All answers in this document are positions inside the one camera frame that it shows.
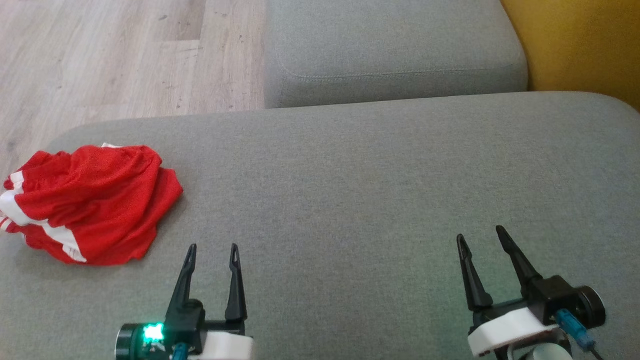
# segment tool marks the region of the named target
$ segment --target yellow wall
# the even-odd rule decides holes
[[[640,111],[640,0],[502,0],[530,90],[617,97]]]

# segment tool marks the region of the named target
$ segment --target blue cable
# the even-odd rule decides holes
[[[189,347],[185,343],[177,343],[173,348],[172,360],[187,360]]]
[[[583,351],[590,351],[597,359],[602,359],[595,350],[596,341],[589,335],[587,328],[571,314],[571,311],[560,309],[555,316],[560,329],[569,334]]]

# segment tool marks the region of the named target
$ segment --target circular motor cap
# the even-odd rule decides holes
[[[586,319],[584,319],[583,325],[587,329],[603,325],[607,318],[607,313],[598,293],[590,286],[581,286],[577,290],[586,310]]]
[[[136,359],[136,333],[140,326],[138,323],[126,323],[118,331],[114,356],[116,360]]]

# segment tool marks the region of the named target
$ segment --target sofa cushion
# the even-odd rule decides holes
[[[267,0],[267,107],[526,89],[499,0]]]
[[[471,359],[456,235],[496,301],[519,296],[502,224],[544,276],[588,284],[605,358],[640,345],[640,114],[522,93],[114,121],[48,148],[144,143],[184,195],[146,258],[68,266],[0,241],[7,359],[111,359],[125,322],[163,319],[190,243],[191,294],[222,318],[239,245],[259,360]]]

